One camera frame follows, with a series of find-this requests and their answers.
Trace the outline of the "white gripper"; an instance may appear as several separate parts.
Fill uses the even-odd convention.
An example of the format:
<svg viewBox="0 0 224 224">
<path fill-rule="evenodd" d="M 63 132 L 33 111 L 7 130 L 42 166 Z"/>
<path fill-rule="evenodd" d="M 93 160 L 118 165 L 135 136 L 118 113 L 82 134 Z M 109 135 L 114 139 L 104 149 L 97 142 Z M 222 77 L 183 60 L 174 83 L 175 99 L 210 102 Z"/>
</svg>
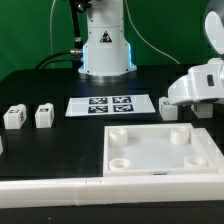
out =
<svg viewBox="0 0 224 224">
<path fill-rule="evenodd" d="M 168 98 L 172 105 L 224 104 L 224 61 L 212 58 L 191 67 L 169 87 Z"/>
</svg>

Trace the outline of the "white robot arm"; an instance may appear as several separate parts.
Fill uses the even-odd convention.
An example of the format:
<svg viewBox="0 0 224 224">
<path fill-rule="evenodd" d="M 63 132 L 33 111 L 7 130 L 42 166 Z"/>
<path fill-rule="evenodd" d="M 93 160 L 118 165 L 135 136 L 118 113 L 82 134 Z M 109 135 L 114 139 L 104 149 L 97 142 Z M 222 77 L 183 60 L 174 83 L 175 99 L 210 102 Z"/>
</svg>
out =
<svg viewBox="0 0 224 224">
<path fill-rule="evenodd" d="M 83 78 L 104 81 L 136 69 L 123 33 L 123 0 L 87 0 L 88 40 L 83 47 Z M 172 105 L 224 104 L 224 0 L 210 0 L 203 19 L 205 36 L 217 56 L 194 66 L 168 89 Z"/>
</svg>

